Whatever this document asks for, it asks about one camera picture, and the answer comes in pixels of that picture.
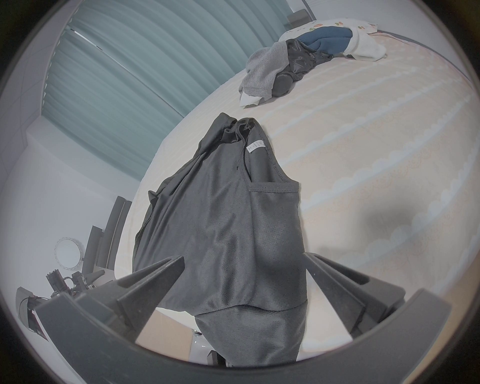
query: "floral pillow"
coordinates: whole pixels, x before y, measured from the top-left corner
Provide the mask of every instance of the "floral pillow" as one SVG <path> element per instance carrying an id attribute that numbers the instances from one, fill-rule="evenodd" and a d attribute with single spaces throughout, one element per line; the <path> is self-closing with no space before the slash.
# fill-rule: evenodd
<path id="1" fill-rule="evenodd" d="M 338 26 L 338 27 L 345 27 L 345 28 L 358 28 L 368 34 L 377 32 L 377 24 L 371 24 L 366 21 L 356 20 L 356 19 L 349 19 L 349 18 L 338 18 L 326 21 L 318 21 L 314 20 L 310 23 L 304 24 L 298 28 L 290 29 L 286 31 L 278 41 L 284 41 L 288 39 L 295 39 L 304 33 L 309 31 L 313 31 L 316 28 L 320 27 L 328 27 L 328 26 Z"/>

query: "teal curtain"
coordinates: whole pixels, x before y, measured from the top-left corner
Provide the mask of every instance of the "teal curtain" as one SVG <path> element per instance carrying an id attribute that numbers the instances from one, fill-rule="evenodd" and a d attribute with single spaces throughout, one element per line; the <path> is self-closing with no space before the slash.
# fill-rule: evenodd
<path id="1" fill-rule="evenodd" d="M 195 106 L 278 40 L 285 0 L 85 0 L 60 38 L 42 114 L 137 179 Z"/>

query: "bed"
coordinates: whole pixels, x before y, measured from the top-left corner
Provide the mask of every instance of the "bed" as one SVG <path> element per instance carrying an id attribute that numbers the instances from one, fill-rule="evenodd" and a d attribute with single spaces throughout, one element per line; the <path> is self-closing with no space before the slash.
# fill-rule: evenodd
<path id="1" fill-rule="evenodd" d="M 240 72 L 159 147 L 128 213 L 115 275 L 156 190 L 195 152 L 215 117 L 254 117 L 286 174 L 300 182 L 305 249 L 405 288 L 442 294 L 480 247 L 480 104 L 468 80 L 431 50 L 376 33 L 387 57 L 334 58 L 284 97 L 239 107 Z M 309 275 L 299 359 L 351 340 Z M 195 328 L 187 313 L 159 309 Z"/>

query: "blue cloth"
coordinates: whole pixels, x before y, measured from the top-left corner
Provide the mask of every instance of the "blue cloth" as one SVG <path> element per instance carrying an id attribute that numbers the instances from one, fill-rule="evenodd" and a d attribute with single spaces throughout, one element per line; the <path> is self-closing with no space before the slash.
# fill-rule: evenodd
<path id="1" fill-rule="evenodd" d="M 316 51 L 329 55 L 342 53 L 347 49 L 352 38 L 352 31 L 343 27 L 319 27 L 297 37 L 298 41 Z"/>

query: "clothing label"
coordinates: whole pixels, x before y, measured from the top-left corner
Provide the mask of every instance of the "clothing label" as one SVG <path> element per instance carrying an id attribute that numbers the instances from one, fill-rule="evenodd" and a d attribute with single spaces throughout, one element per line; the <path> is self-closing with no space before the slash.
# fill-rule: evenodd
<path id="1" fill-rule="evenodd" d="M 252 153 L 255 149 L 257 148 L 260 148 L 260 147 L 263 147 L 263 148 L 266 148 L 265 146 L 265 143 L 263 140 L 257 140 L 253 143 L 251 143 L 248 147 L 247 147 L 247 151 L 249 153 Z"/>

